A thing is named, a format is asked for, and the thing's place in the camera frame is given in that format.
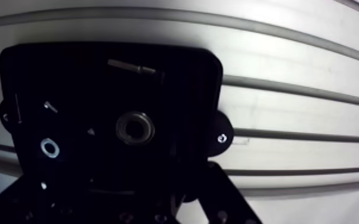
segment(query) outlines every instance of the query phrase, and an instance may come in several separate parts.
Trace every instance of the screw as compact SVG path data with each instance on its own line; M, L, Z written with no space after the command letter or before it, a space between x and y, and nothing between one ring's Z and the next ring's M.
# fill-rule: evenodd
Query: screw
M46 185L46 183L45 183L45 182L42 182L42 183L41 183L41 186L42 186L42 189L43 189L43 190L46 190L47 185Z
M221 135L219 135L219 136L217 137L217 141L218 141L219 143L225 143L225 142L227 141L227 136L224 135L224 134L221 134Z
M220 219L221 223L224 224L228 219L228 214L225 211L219 211L217 217Z
M130 213L124 212L120 214L119 219L120 221L129 224L134 219L134 216Z
M46 102L43 104L43 106L44 106L46 109L52 110L52 111L55 112L56 114L58 113L58 110L57 110L55 107L53 107L53 105L51 105L51 104L49 103L49 101L46 101Z
M33 218L33 214L32 214L32 212L30 211L29 214L27 214L27 215L25 216L25 219L26 219L26 220L29 220L29 219L31 219L31 218Z
M90 128L90 129L88 130L88 134L90 134L90 135L95 135L95 130L93 130L93 128Z
M154 216L154 219L156 222L163 224L167 221L167 216L165 216L163 214L157 214Z
M8 122L7 114L3 114L3 120L5 120L6 122Z

